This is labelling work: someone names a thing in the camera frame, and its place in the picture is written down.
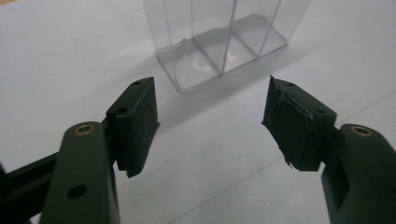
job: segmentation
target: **screw hole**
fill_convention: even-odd
[[[127,110],[128,110],[127,108],[121,107],[121,108],[119,108],[119,109],[117,110],[117,112],[119,112],[119,113],[125,113]]]
[[[87,192],[87,187],[85,185],[77,185],[69,190],[67,197],[69,199],[77,199]]]
[[[353,126],[351,129],[354,133],[364,136],[364,137],[368,137],[373,134],[372,131],[370,131],[366,128],[363,128],[363,127]]]
[[[84,124],[84,125],[81,125],[75,129],[75,134],[78,134],[78,135],[88,134],[88,133],[93,132],[94,129],[95,129],[95,126],[93,126],[91,124]]]
[[[326,113],[326,112],[325,112],[324,110],[322,110],[322,109],[317,109],[316,111],[317,111],[318,114],[324,114],[324,113]]]

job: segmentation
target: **acrylic organizer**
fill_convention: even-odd
[[[310,0],[145,0],[156,57],[191,91],[288,45]]]

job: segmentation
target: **white surface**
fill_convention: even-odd
[[[290,46],[204,89],[177,93],[153,57],[138,0],[0,6],[0,161],[56,152],[133,81],[156,78],[160,127],[141,175],[117,172],[122,223],[329,223],[320,173],[283,162],[261,126],[269,75],[395,146],[396,2],[316,0]]]

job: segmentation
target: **black plastic part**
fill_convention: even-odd
[[[160,125],[154,78],[131,84],[107,110],[106,123],[117,139],[111,147],[117,150],[119,169],[126,170],[129,177],[140,174]]]
[[[378,132],[356,124],[335,140],[345,175],[322,175],[332,224],[396,223],[396,152]]]
[[[86,122],[68,129],[40,223],[120,223],[112,174],[103,125]]]
[[[288,164],[317,171],[323,133],[332,130],[335,119],[334,111],[300,87],[271,77],[262,124]]]
[[[7,196],[0,205],[0,223],[25,223],[43,209],[57,154],[6,175]]]

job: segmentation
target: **clear plastic container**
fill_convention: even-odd
[[[178,91],[288,45],[311,0],[145,0],[156,57]]]

